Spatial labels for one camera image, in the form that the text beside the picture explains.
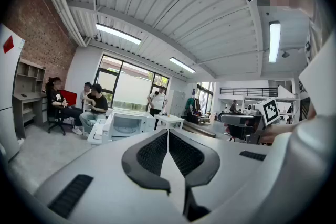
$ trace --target white refrigerator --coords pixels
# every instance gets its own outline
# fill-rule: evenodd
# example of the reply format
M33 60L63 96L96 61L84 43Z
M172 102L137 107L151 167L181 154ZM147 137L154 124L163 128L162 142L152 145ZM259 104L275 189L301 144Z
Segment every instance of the white refrigerator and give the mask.
M8 50L8 46L4 45L10 37L14 46ZM17 34L0 24L0 144L4 147L8 160L19 151L14 129L12 95L15 70L24 43Z

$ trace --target black pants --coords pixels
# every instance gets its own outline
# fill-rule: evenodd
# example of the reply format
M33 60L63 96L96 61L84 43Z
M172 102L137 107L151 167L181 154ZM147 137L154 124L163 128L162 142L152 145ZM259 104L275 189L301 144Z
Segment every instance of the black pants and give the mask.
M154 115L156 115L156 114L159 114L160 112L161 112L161 109L152 109L152 108L149 109L149 113L150 113L152 116L154 116ZM157 125L158 122L159 122L159 120L156 119L154 130L156 130L156 127L158 126L158 125Z
M61 109L61 114L63 116L64 119L72 117L75 118L75 126L82 126L82 122L79 119L79 115L83 113L83 110L80 108L75 108L75 107L71 107L71 108L63 108Z

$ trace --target sneaker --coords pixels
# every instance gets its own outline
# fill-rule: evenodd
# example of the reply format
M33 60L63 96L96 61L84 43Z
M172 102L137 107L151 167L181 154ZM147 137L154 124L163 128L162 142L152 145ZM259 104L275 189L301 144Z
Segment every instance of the sneaker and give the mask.
M83 132L82 132L81 130L79 130L79 128L72 128L72 131L73 131L75 134L83 135Z

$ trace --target office chair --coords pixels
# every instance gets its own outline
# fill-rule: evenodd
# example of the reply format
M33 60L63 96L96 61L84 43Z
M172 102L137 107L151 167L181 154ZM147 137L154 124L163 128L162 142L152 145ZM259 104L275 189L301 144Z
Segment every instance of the office chair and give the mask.
M63 126L71 126L72 127L73 125L70 124L70 123L64 123L63 122L64 118L63 118L62 113L60 113L60 109L54 107L55 108L55 113L52 113L50 111L50 106L51 105L52 104L48 101L48 103L47 103L47 122L48 122L48 126L50 126L50 124L53 123L53 126L48 128L48 134L50 134L51 129L58 126L63 131L63 135L65 135L65 130L64 130ZM50 121L49 117L54 118L55 121Z

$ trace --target white ceiling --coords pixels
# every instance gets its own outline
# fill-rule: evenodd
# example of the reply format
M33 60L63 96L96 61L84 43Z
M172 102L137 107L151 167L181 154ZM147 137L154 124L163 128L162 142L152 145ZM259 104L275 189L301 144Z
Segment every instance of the white ceiling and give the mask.
M130 57L140 56L144 63L155 63L190 81L199 77L214 81L235 74L257 73L261 65L261 74L299 71L305 65L304 55L298 55L297 50L288 51L290 57L279 57L276 64L268 63L267 52L263 57L249 54L269 47L268 22L271 20L281 21L280 48L304 46L308 20L299 12L260 7L257 15L263 31L258 44L256 17L246 0L96 0L97 8L127 15L124 20L94 11L95 0L67 1L83 38L96 38L102 44L129 52ZM79 8L82 4L90 8ZM97 31L96 23L130 33L142 42L138 46ZM150 31L143 30L142 26L150 27ZM209 61L245 52L247 54ZM196 73L179 74L181 68L169 61L171 57L192 66Z

